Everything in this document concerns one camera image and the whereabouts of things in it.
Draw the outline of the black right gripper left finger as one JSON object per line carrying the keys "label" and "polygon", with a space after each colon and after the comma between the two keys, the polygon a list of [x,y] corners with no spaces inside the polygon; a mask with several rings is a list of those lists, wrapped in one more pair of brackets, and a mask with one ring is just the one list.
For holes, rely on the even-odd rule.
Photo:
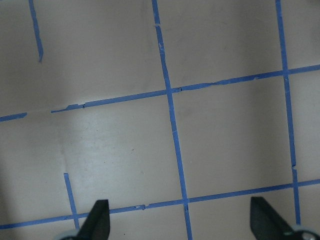
{"label": "black right gripper left finger", "polygon": [[107,240],[111,232],[110,209],[107,199],[95,202],[75,240]]}

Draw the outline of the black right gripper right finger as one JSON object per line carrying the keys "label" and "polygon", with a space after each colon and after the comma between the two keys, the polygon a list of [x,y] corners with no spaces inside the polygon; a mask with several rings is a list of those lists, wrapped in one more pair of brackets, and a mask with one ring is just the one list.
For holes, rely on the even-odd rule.
{"label": "black right gripper right finger", "polygon": [[295,240],[293,228],[261,196],[250,199],[250,229],[256,240]]}

